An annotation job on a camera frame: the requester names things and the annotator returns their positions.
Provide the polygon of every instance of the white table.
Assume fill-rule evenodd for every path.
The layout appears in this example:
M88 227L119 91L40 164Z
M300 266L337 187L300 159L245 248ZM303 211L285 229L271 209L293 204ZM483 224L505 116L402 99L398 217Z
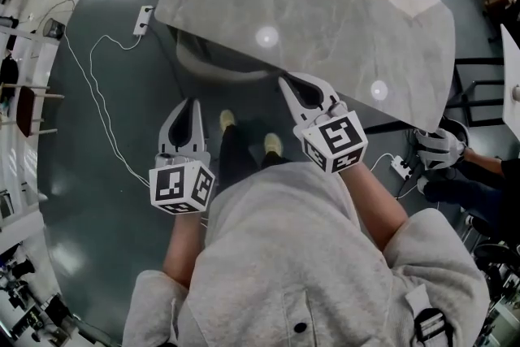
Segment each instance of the white table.
M159 0L157 20L287 71L417 128L437 129L455 58L440 0Z
M501 30L505 74L502 119L520 140L520 48L504 25L501 25Z

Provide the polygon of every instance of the shoe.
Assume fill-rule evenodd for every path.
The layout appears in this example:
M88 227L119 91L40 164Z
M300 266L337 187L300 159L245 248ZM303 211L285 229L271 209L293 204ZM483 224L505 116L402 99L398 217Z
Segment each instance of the shoe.
M424 186L430 182L430 180L428 178L426 178L425 176L421 176L419 177L419 179L417 180L417 190L422 194L424 195Z
M222 130L222 133L226 132L226 129L229 126L234 126L235 123L235 115L230 110L222 110L222 113L220 113L220 130Z
M282 156L282 152L284 151L282 141L278 135L275 135L274 133L266 134L266 138L263 140L263 149L266 151L266 154L269 154L269 152L275 152L278 156Z

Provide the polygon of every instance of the power outlet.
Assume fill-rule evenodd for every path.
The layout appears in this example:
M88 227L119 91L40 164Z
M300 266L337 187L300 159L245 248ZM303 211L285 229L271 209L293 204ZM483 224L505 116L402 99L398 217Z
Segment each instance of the power outlet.
M133 34L137 37L142 37L148 29L148 23L152 17L153 6L142 6L139 16L137 16L136 27L133 29Z
M390 163L390 166L396 170L403 180L408 180L412 176L411 168L405 163L403 158L397 155Z

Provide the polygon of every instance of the gray hoodie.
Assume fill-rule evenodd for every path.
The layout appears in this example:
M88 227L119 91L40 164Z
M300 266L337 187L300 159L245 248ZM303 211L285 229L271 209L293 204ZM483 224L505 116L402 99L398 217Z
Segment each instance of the gray hoodie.
M189 292L159 271L137 277L123 347L411 345L405 295L421 284L453 345L473 345L488 288L439 211L412 216L381 253L337 174L288 163L213 201Z

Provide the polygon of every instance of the white cable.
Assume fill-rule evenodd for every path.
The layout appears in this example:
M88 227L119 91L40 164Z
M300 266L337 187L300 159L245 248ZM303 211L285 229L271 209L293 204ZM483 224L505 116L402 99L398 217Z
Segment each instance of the white cable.
M108 137L108 141L110 142L110 146L112 147L112 150L114 152L114 155L117 159L119 159L123 164L124 166L127 168L128 172L130 172L130 174L132 174L133 176L135 176L144 186L146 187L150 187L150 184L148 183L148 181L143 178L142 176L138 175L137 173L134 172L133 169L130 168L130 166L128 165L126 159L124 158L124 156L121 154L121 152L119 151L119 148L117 146L117 141L115 140L115 136L114 136L114 132L112 132L112 129L111 129L111 118L110 118L110 115L108 114L108 110L106 109L106 102L105 102L105 98L103 97L103 95L101 94L101 92L99 91L99 88L97 88L97 92L99 93L99 95L102 97L103 99L103 103L104 103L104 110L107 114L107 118L109 120L109 129L110 129L110 132L112 134L112 137L111 135L109 134L109 129L107 128L106 126L106 123L105 123L105 120L103 119L103 116L102 116L102 113L101 113L101 107L99 106L99 103L98 103L98 100L96 99L95 95L94 95L94 92L93 92L93 88L92 88L92 84L90 84L90 81L89 79L87 78L87 75L85 73L85 70L84 68L81 66L80 64L80 61L78 60L78 58L76 57L76 54L74 53L74 51L72 50L71 48L71 42L70 40L68 39L68 36L67 36L67 29L65 29L65 39L67 41L67 46L68 46L68 49L71 51L72 53L72 56L74 57L76 63L78 64L78 67L80 68L81 70L81 73L83 74L83 77L85 79L85 81L87 82L87 84L89 85L89 88L90 88L90 95L92 96L92 99L94 100L94 102L96 103L96 107L97 107L97 112L99 114L99 117L102 121L102 124L103 124L103 127L105 129L105 133L106 133L106 137ZM135 48L140 40L141 40L141 37L139 37L139 39L137 40L137 43L134 45L134 46L131 46L130 48L124 48L119 42L113 40L112 38L110 38L108 35L103 35L101 38L99 38L99 40L94 44L93 48L90 50L90 55L89 55L89 58L90 58L90 73L92 74L92 53L94 51L94 48L98 45L98 43L101 41L101 39L103 39L104 37L108 37L111 41L115 42L116 44L118 44L123 50L130 50L132 48Z
M396 200L401 200L403 197L406 197L409 193L411 193L412 191L414 191L414 189L417 188L417 184L414 185L412 188L410 188L408 191L406 191L403 195L401 195L400 197L396 197Z
M382 154L381 156L379 156L378 160L375 161L375 164L372 165L372 168L370 169L370 172L372 172L375 168L375 166L378 164L378 162L383 158L383 156L389 156L390 158L392 158L392 161L394 159L393 155L392 154Z

